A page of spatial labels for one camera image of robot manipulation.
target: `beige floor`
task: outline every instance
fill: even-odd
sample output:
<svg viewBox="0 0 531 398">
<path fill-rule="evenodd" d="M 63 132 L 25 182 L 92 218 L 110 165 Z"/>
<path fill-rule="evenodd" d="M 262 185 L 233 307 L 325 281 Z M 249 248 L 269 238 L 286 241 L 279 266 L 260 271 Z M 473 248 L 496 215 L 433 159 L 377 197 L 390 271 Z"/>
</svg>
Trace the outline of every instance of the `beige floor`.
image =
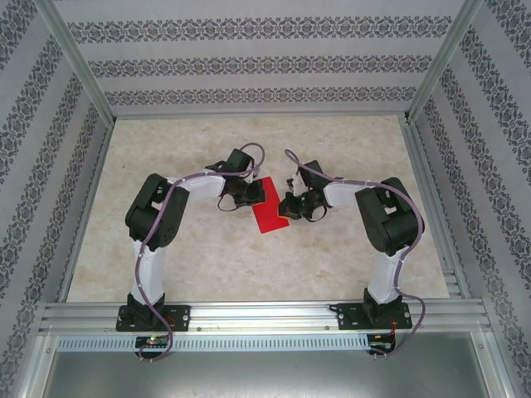
<svg viewBox="0 0 531 398">
<path fill-rule="evenodd" d="M 224 160 L 233 148 L 262 143 L 261 177 L 280 197 L 295 170 L 284 148 L 319 160 L 332 176 L 381 181 L 399 177 L 421 206 L 395 117 L 119 121 L 90 215 L 68 301 L 124 301 L 134 252 L 124 216 L 152 172 L 182 177 Z M 258 157 L 258 152 L 251 154 Z M 221 213 L 217 200 L 187 207 L 168 249 L 164 288 L 170 301 L 360 299 L 373 248 L 357 211 L 334 208 L 319 223 L 261 235 L 251 208 Z M 448 297 L 429 228 L 405 268 L 403 289 Z"/>
</svg>

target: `aluminum frame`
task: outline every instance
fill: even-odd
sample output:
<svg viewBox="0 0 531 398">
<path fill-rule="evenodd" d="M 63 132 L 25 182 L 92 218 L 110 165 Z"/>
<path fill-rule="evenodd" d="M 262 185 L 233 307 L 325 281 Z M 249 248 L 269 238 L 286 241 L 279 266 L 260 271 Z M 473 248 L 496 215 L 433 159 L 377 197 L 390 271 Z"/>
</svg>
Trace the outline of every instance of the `aluminum frame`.
<svg viewBox="0 0 531 398">
<path fill-rule="evenodd" d="M 107 127 L 107 132 L 105 133 L 105 141 L 102 152 L 103 156 L 100 156 L 98 159 L 98 164 L 96 165 L 95 178 L 90 185 L 89 197 L 87 199 L 85 209 L 83 210 L 83 214 L 81 215 L 80 229 L 74 240 L 72 255 L 68 260 L 68 265 L 66 266 L 65 270 L 64 282 L 61 286 L 59 296 L 57 297 L 57 300 L 62 303 L 64 303 L 68 297 L 68 291 L 70 290 L 72 279 L 74 278 L 74 271 L 76 270 L 77 260 L 80 257 L 81 245 L 83 244 L 86 228 L 89 225 L 90 213 L 92 212 L 92 206 L 94 205 L 94 200 L 96 198 L 96 191 L 100 185 L 101 173 L 103 172 L 103 166 L 105 164 L 105 159 L 107 158 L 107 152 L 109 152 L 110 140 L 112 139 L 113 131 L 114 122 L 111 122 L 109 127 Z"/>
<path fill-rule="evenodd" d="M 433 298 L 426 301 L 426 317 L 418 332 L 469 333 L 476 348 L 485 384 L 492 397 L 512 398 L 514 392 L 504 368 L 483 300 L 480 298 Z M 340 331 L 334 303 L 314 302 L 242 302 L 181 303 L 192 307 L 189 332 L 175 335 L 194 337 L 232 336 L 236 339 L 260 335 L 345 335 L 378 334 L 387 330 Z M 53 357 L 62 336 L 142 336 L 141 332 L 116 332 L 114 326 L 122 303 L 49 303 L 38 328 L 36 344 L 19 397 L 41 397 L 45 391 Z M 408 301 L 412 321 L 416 322 L 421 305 Z M 408 330 L 397 331 L 400 334 Z"/>
<path fill-rule="evenodd" d="M 53 0 L 36 0 L 35 6 L 61 46 L 66 59 L 70 62 L 72 69 L 79 77 L 83 88 L 98 110 L 100 117 L 105 121 L 105 124 L 111 125 L 115 120 L 115 116 L 109 101 L 105 97 L 105 93 L 101 89 L 98 80 L 92 73 L 89 64 L 81 54 L 81 50 L 77 46 L 70 29 L 63 20 L 59 10 L 57 10 L 55 2 Z"/>
<path fill-rule="evenodd" d="M 405 118 L 399 119 L 402 135 L 406 143 L 406 149 L 412 162 L 413 174 L 418 181 L 418 189 L 421 193 L 422 203 L 426 210 L 428 224 L 431 228 L 433 241 L 439 255 L 443 271 L 453 270 L 461 293 L 461 297 L 472 297 L 466 283 L 465 274 L 461 268 L 459 257 L 455 251 L 454 242 L 451 239 L 450 228 L 446 223 L 445 213 L 437 195 L 435 181 L 429 172 L 430 168 L 426 155 L 421 150 L 419 134 L 415 125 L 410 124 Z"/>
<path fill-rule="evenodd" d="M 267 118 L 339 118 L 348 116 L 397 116 L 404 115 L 404 111 L 393 110 L 357 110 L 357 111 L 316 111 L 316 112 L 197 112 L 181 114 L 126 114 L 118 116 L 116 120 L 160 120 L 160 119 L 267 119 Z"/>
<path fill-rule="evenodd" d="M 466 32 L 466 29 L 474 19 L 475 14 L 480 9 L 483 2 L 481 0 L 465 0 L 459 12 L 455 16 L 450 30 L 446 34 L 444 41 L 439 47 L 439 51 L 433 58 L 428 71 L 422 79 L 417 92 L 413 96 L 412 103 L 407 110 L 408 121 L 416 120 L 418 115 L 422 113 L 424 104 L 430 98 L 433 88 L 442 75 L 442 72 L 448 65 L 451 57 L 454 55 L 455 49 L 459 45 L 459 41 Z"/>
</svg>

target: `aluminum rail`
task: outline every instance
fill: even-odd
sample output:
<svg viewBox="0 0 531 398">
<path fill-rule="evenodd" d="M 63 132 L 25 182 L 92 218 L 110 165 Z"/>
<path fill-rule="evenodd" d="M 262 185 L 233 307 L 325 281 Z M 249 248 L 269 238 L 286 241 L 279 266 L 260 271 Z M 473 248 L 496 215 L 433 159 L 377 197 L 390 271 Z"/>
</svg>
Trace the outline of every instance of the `aluminum rail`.
<svg viewBox="0 0 531 398">
<path fill-rule="evenodd" d="M 361 303 L 360 300 L 316 302 L 181 303 L 192 307 L 188 334 L 305 334 L 353 333 L 340 331 L 330 304 Z M 421 305 L 408 301 L 413 323 Z M 115 324 L 122 303 L 49 303 L 39 335 L 139 335 L 116 332 Z M 485 306 L 480 298 L 432 298 L 426 300 L 426 317 L 419 332 L 491 331 Z M 385 330 L 358 330 L 380 333 Z"/>
</svg>

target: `patterned wallpaper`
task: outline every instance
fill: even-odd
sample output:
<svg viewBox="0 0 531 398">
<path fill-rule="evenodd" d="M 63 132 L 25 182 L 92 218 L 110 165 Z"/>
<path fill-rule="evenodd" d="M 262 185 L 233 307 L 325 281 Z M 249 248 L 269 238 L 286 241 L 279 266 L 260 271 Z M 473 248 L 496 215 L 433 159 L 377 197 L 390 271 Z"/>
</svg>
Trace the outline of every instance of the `patterned wallpaper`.
<svg viewBox="0 0 531 398">
<path fill-rule="evenodd" d="M 56 301 L 107 128 L 30 0 L 0 2 L 0 397 Z"/>
<path fill-rule="evenodd" d="M 417 120 L 474 296 L 517 396 L 531 396 L 531 12 L 486 1 Z"/>
<path fill-rule="evenodd" d="M 462 0 L 56 4 L 125 116 L 406 110 Z"/>
</svg>

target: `purple cable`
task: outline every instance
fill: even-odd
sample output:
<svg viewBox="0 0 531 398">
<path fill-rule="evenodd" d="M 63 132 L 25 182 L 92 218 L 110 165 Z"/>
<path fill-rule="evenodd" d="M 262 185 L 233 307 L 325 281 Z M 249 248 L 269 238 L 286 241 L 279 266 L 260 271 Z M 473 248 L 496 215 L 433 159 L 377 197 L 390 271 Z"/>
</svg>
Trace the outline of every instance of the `purple cable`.
<svg viewBox="0 0 531 398">
<path fill-rule="evenodd" d="M 258 147 L 261 150 L 261 152 L 262 152 L 261 160 L 254 167 L 252 167 L 252 168 L 250 168 L 248 170 L 245 170 L 244 172 L 211 172 L 211 171 L 196 172 L 194 174 L 190 174 L 189 176 L 183 177 L 180 180 L 177 180 L 169 188 L 168 193 L 166 194 L 166 197 L 163 200 L 163 204 L 161 205 L 160 210 L 158 211 L 157 217 L 155 218 L 155 221 L 153 222 L 153 225 L 151 226 L 151 229 L 149 230 L 148 235 L 146 236 L 146 239 L 144 239 L 142 241 L 142 245 L 140 246 L 139 255 L 136 258 L 136 263 L 135 263 L 135 266 L 134 266 L 134 278 L 135 278 L 136 284 L 137 284 L 137 286 L 139 288 L 140 295 L 142 296 L 142 299 L 144 299 L 144 302 L 146 303 L 148 308 L 151 310 L 151 312 L 154 313 L 154 315 L 160 320 L 160 322 L 163 323 L 163 325 L 168 330 L 169 342 L 168 342 L 168 346 L 166 347 L 166 351 L 162 352 L 159 356 L 157 356 L 155 358 L 152 358 L 152 359 L 148 359 L 148 358 L 142 357 L 142 351 L 144 350 L 144 347 L 145 347 L 145 346 L 142 346 L 139 349 L 140 361 L 142 361 L 142 362 L 160 361 L 161 359 L 163 359 L 164 357 L 166 357 L 168 355 L 168 353 L 171 351 L 171 349 L 173 347 L 173 330 L 172 330 L 172 327 L 169 326 L 169 323 L 166 321 L 166 319 L 164 319 L 164 317 L 157 311 L 157 309 L 155 309 L 155 307 L 149 302 L 148 296 L 144 292 L 142 284 L 140 283 L 140 262 L 141 262 L 141 259 L 144 256 L 146 245 L 148 244 L 149 240 L 151 240 L 151 238 L 155 234 L 155 231 L 157 230 L 158 224 L 160 224 L 160 220 L 162 219 L 163 214 L 166 211 L 166 207 L 168 206 L 169 198 L 172 196 L 172 193 L 173 193 L 173 191 L 175 190 L 176 187 L 178 187 L 180 184 L 182 184 L 183 182 L 185 182 L 185 181 L 187 181 L 187 180 L 189 180 L 191 178 L 204 177 L 206 175 L 208 175 L 208 176 L 226 176 L 226 177 L 228 177 L 228 176 L 242 176 L 244 174 L 249 175 L 250 172 L 258 172 L 260 170 L 260 166 L 262 165 L 262 163 L 266 159 L 266 151 L 265 151 L 264 147 L 262 147 L 259 143 L 246 143 L 243 147 L 240 148 L 240 150 L 242 151 L 243 149 L 245 149 L 247 147 L 250 147 L 250 146 Z"/>
<path fill-rule="evenodd" d="M 341 183 L 344 183 L 344 184 L 352 184 L 352 185 L 362 185 L 362 186 L 366 186 L 366 187 L 380 187 L 380 188 L 384 188 L 388 191 L 391 191 L 395 194 L 397 194 L 399 197 L 401 197 L 404 201 L 406 201 L 406 203 L 411 207 L 411 209 L 413 210 L 413 213 L 415 213 L 415 217 L 417 218 L 417 224 L 418 224 L 418 232 L 417 232 L 417 237 L 415 238 L 415 240 L 413 241 L 413 243 L 406 249 L 406 251 L 404 251 L 402 253 L 402 255 L 400 256 L 400 259 L 398 260 L 398 266 L 397 266 L 397 270 L 395 271 L 395 275 L 394 275 L 394 278 L 393 278 L 393 287 L 395 288 L 395 290 L 398 292 L 398 294 L 400 294 L 401 296 L 407 298 L 407 299 L 414 299 L 414 300 L 417 300 L 421 306 L 422 306 L 422 311 L 421 311 L 421 316 L 418 318 L 418 321 L 417 321 L 417 324 L 415 325 L 415 327 L 413 328 L 412 332 L 409 333 L 409 335 L 406 337 L 406 340 L 404 340 L 404 342 L 398 346 L 393 352 L 390 352 L 388 353 L 387 355 L 385 355 L 385 357 L 392 357 L 393 355 L 395 355 L 396 353 L 398 353 L 400 350 L 402 350 L 408 343 L 409 341 L 411 340 L 411 338 L 415 335 L 415 333 L 417 332 L 417 329 L 421 326 L 422 324 L 422 321 L 424 320 L 424 316 L 426 315 L 426 303 L 424 303 L 424 300 L 420 297 L 417 297 L 417 296 L 414 296 L 412 294 L 406 294 L 404 292 L 402 292 L 400 290 L 400 288 L 398 288 L 398 277 L 400 276 L 400 271 L 402 270 L 402 266 L 404 264 L 404 260 L 406 259 L 406 256 L 411 253 L 411 251 L 413 249 L 415 249 L 415 246 L 418 245 L 418 242 L 421 240 L 421 236 L 422 236 L 422 225 L 423 225 L 423 221 L 422 221 L 422 216 L 421 216 L 421 213 L 419 212 L 417 206 L 415 206 L 415 203 L 413 203 L 413 201 L 411 200 L 411 198 L 406 195 L 405 193 L 403 193 L 402 191 L 396 189 L 395 187 L 390 187 L 386 184 L 382 184 L 380 182 L 373 182 L 373 181 L 359 181 L 359 180 L 345 180 L 345 179 L 342 179 L 342 178 L 333 178 L 333 177 L 330 177 L 326 174 L 323 174 L 321 172 L 317 172 L 315 171 L 313 168 L 310 168 L 308 166 L 305 166 L 300 160 L 299 158 L 297 158 L 297 155 L 295 155 L 295 153 L 291 150 L 291 149 L 285 149 L 284 150 L 284 153 L 285 153 L 285 156 L 287 156 L 292 162 L 294 162 L 298 167 L 301 167 L 303 168 L 304 170 L 307 170 L 309 172 L 312 172 L 313 174 L 315 174 L 316 176 L 320 176 L 322 178 L 326 178 L 327 180 L 330 180 L 330 181 L 333 181 L 333 182 L 341 182 Z"/>
</svg>

